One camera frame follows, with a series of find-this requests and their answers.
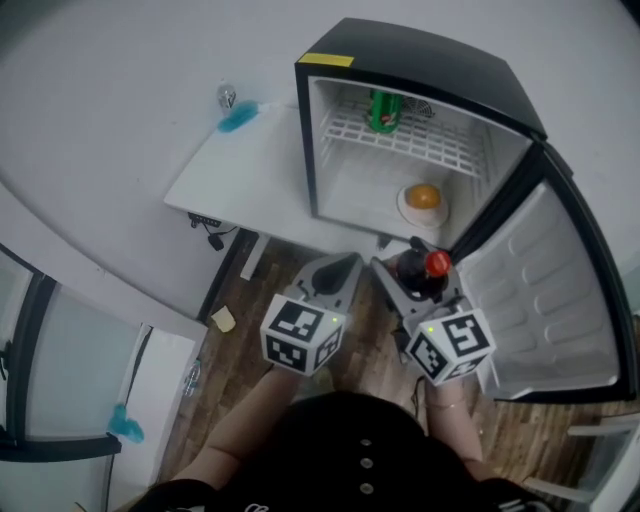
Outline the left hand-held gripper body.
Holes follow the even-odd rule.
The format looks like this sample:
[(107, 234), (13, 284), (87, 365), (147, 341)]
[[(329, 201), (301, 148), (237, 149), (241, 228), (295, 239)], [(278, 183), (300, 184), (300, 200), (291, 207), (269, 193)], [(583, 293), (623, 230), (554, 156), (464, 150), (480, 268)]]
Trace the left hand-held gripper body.
[(304, 376), (314, 375), (339, 350), (346, 330), (346, 294), (276, 294), (260, 327), (263, 358)]

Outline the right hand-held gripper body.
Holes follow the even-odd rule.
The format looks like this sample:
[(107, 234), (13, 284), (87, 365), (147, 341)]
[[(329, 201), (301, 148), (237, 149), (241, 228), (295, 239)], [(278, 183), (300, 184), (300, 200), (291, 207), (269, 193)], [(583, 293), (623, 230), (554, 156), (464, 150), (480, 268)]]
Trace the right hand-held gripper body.
[(410, 315), (404, 329), (400, 353), (434, 386), (474, 373), (495, 351), (484, 312), (465, 297)]

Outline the dark soda bottle red cap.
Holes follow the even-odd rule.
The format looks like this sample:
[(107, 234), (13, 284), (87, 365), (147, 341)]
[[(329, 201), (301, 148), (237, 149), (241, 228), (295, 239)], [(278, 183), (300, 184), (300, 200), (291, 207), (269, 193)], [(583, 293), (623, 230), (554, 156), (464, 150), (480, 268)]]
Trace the dark soda bottle red cap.
[(420, 299), (437, 300), (449, 281), (452, 262), (442, 250), (410, 249), (396, 263), (396, 276), (401, 285)]

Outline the green drink can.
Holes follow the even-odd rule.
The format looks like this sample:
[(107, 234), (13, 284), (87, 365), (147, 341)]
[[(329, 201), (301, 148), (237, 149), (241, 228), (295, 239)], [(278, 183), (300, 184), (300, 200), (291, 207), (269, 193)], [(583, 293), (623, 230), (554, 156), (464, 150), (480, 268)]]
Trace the green drink can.
[(403, 97), (377, 89), (370, 90), (367, 111), (368, 126), (375, 132), (389, 134), (396, 130), (402, 110)]

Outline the black mini fridge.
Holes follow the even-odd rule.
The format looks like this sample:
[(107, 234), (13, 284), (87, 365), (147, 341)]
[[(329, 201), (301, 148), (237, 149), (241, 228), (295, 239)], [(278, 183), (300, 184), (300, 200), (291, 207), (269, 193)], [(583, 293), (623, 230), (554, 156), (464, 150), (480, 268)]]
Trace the black mini fridge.
[[(295, 65), (311, 214), (450, 253), (495, 351), (474, 373), (490, 398), (640, 397), (631, 308), (573, 173), (502, 59), (427, 32), (346, 18)], [(367, 123), (370, 90), (403, 97), (396, 130)], [(432, 184), (448, 220), (414, 226), (398, 192)]]

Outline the person's left forearm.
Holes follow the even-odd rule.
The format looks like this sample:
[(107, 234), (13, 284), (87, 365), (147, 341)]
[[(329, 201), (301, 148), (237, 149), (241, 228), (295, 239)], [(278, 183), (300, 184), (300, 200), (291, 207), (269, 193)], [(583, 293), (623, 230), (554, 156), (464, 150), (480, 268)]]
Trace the person's left forearm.
[(331, 454), (312, 453), (304, 436), (319, 436), (311, 413), (322, 410), (319, 397), (333, 390), (320, 388), (313, 377), (268, 371), (170, 482), (219, 494), (229, 506), (258, 498), (277, 501), (280, 492), (308, 489), (331, 466)]

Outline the yellow paper note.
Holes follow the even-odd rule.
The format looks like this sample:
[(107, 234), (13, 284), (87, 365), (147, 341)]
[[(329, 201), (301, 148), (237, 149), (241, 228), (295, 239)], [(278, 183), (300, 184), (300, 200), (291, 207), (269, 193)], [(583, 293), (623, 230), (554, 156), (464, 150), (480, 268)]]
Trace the yellow paper note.
[(236, 320), (227, 306), (214, 312), (211, 315), (211, 320), (221, 333), (228, 333), (236, 326)]

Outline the orange fruit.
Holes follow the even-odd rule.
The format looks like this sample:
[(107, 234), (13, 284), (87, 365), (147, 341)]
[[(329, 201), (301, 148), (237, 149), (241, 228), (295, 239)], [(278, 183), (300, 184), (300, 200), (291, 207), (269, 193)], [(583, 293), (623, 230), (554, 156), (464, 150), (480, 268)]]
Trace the orange fruit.
[(438, 208), (442, 202), (440, 190), (431, 184), (417, 184), (407, 189), (406, 203), (409, 207), (419, 210)]

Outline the clear water bottle blue label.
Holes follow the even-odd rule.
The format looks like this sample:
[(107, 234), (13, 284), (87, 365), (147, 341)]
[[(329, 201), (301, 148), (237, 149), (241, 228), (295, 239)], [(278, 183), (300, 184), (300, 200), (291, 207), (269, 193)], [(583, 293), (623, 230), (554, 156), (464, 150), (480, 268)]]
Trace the clear water bottle blue label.
[(189, 372), (184, 380), (183, 396), (191, 397), (197, 387), (201, 375), (201, 361), (196, 358), (191, 365)]

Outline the white table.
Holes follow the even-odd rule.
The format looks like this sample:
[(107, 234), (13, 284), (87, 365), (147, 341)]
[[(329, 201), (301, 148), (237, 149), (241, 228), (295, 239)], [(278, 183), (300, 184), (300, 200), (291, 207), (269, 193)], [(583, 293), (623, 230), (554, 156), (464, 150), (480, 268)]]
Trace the white table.
[(299, 111), (268, 104), (230, 133), (214, 131), (169, 188), (164, 203), (323, 253), (357, 252), (366, 262), (408, 248), (311, 215)]

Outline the person's black shirt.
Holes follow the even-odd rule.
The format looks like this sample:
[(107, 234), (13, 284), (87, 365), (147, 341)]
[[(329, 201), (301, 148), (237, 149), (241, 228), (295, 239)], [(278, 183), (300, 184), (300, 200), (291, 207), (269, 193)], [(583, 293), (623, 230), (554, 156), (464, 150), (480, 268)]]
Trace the person's black shirt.
[(222, 488), (176, 480), (130, 512), (553, 512), (504, 479), (476, 480), (404, 409), (334, 392), (290, 406)]

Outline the white window ledge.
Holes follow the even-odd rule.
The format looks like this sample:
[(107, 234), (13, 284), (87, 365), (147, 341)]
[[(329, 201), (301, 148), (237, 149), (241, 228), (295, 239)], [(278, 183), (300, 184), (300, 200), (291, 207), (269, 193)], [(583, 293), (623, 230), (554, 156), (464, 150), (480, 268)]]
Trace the white window ledge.
[[(94, 376), (98, 380), (99, 425), (107, 432), (114, 406), (121, 400), (140, 329), (124, 324), (101, 334)], [(115, 436), (122, 449), (111, 463), (112, 508), (141, 493), (159, 476), (184, 380), (199, 348), (197, 341), (153, 328), (127, 404), (128, 415), (144, 431), (144, 441), (135, 444)]]

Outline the white and wood chair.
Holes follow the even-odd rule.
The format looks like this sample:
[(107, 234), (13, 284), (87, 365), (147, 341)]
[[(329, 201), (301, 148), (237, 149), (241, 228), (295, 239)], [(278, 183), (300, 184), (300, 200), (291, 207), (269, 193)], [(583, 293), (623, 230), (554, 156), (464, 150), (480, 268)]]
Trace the white and wood chair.
[(621, 512), (640, 487), (640, 412), (603, 417), (596, 425), (573, 425), (567, 435), (595, 440), (581, 479), (587, 485), (568, 487), (532, 477), (523, 485), (585, 512)]

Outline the small glass on table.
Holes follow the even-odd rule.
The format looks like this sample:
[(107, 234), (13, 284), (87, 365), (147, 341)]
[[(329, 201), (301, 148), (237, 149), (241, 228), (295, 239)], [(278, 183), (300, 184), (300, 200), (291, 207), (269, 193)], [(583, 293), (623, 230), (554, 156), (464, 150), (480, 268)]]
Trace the small glass on table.
[(217, 100), (224, 117), (227, 117), (236, 103), (236, 89), (226, 80), (222, 80), (217, 88)]

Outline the black framed window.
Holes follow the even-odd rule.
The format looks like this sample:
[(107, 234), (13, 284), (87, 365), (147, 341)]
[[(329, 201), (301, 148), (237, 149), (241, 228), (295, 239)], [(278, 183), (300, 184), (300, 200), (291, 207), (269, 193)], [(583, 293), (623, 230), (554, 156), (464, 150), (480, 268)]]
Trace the black framed window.
[(54, 463), (113, 456), (121, 452), (117, 438), (29, 440), (26, 434), (27, 399), (38, 339), (57, 282), (3, 244), (0, 255), (30, 275), (12, 338), (0, 349), (0, 378), (7, 383), (5, 424), (0, 426), (0, 461)]

